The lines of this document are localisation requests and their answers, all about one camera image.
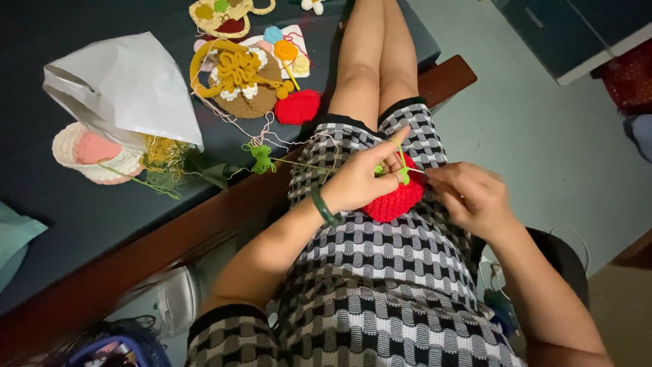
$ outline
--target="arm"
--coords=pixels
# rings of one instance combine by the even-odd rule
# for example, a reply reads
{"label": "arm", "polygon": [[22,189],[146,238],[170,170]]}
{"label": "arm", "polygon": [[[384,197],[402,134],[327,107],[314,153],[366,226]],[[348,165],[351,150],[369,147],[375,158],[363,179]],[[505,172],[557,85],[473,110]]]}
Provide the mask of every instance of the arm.
{"label": "arm", "polygon": [[532,366],[613,366],[591,315],[509,208],[497,174],[470,163],[429,170],[453,221],[485,239],[503,267]]}
{"label": "arm", "polygon": [[[409,133],[396,133],[390,142],[356,153],[323,186],[321,196],[331,212],[354,210],[390,193],[403,180],[399,173],[380,178],[374,167],[381,161],[396,172],[394,152]],[[311,198],[301,201],[276,223],[249,242],[226,265],[213,283],[202,313],[228,304],[250,304],[264,310],[298,254],[321,227],[323,220]]]}

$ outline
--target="white plastic bag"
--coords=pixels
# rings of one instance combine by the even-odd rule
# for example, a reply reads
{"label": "white plastic bag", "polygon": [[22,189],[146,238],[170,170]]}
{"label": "white plastic bag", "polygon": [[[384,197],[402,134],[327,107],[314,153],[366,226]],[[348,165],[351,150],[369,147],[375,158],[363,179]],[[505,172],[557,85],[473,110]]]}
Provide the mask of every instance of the white plastic bag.
{"label": "white plastic bag", "polygon": [[137,133],[203,150],[179,67],[150,32],[92,43],[43,69],[43,89],[95,134],[140,151]]}

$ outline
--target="pink crochet basket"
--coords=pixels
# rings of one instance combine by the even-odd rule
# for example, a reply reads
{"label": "pink crochet basket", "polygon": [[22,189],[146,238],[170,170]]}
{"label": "pink crochet basket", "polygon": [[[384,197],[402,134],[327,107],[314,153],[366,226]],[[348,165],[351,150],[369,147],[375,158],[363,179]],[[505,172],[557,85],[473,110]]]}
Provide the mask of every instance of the pink crochet basket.
{"label": "pink crochet basket", "polygon": [[[97,152],[89,154],[88,147],[86,147],[89,143],[101,145],[106,155],[98,158]],[[101,185],[127,182],[131,179],[130,177],[137,176],[143,170],[138,163],[142,157],[141,152],[102,140],[80,122],[71,123],[54,137],[52,154],[60,165],[76,169],[89,180]],[[104,167],[97,164],[99,159],[106,158],[108,159],[100,162]],[[112,172],[105,167],[110,167],[123,174]]]}

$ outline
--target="hand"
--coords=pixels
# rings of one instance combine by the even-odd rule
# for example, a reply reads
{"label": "hand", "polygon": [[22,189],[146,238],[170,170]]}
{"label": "hand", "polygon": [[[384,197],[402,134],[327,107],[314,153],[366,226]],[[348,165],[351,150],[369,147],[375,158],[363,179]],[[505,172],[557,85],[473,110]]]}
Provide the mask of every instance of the hand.
{"label": "hand", "polygon": [[[321,189],[321,196],[330,211],[359,209],[396,190],[403,182],[403,176],[398,173],[402,166],[395,152],[408,133],[409,126],[406,126],[388,141],[353,154]],[[385,166],[390,173],[375,177],[374,168],[378,164]]]}
{"label": "hand", "polygon": [[453,223],[475,236],[491,242],[520,225],[509,206],[507,188],[495,172],[459,162],[429,168],[426,175]]}

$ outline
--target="woman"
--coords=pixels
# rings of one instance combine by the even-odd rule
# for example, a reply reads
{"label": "woman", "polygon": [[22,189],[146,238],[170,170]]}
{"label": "woman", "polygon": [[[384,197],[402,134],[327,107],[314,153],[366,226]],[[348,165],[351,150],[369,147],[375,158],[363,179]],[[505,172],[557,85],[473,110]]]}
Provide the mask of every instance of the woman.
{"label": "woman", "polygon": [[[301,156],[321,167],[346,163],[320,193],[324,171],[293,169],[293,208],[215,281],[190,329],[189,366],[523,366],[480,311],[459,227],[484,238],[502,264],[530,365],[612,365],[590,314],[512,214],[505,185],[475,165],[447,165],[416,96],[415,50],[396,0],[356,0],[336,91],[317,126],[333,139]],[[398,145],[432,189],[378,223],[359,208],[402,181]],[[375,178],[379,162],[393,173]],[[324,223],[324,203],[344,224]],[[444,220],[444,206],[459,227]],[[271,300],[278,322],[270,328]]]}

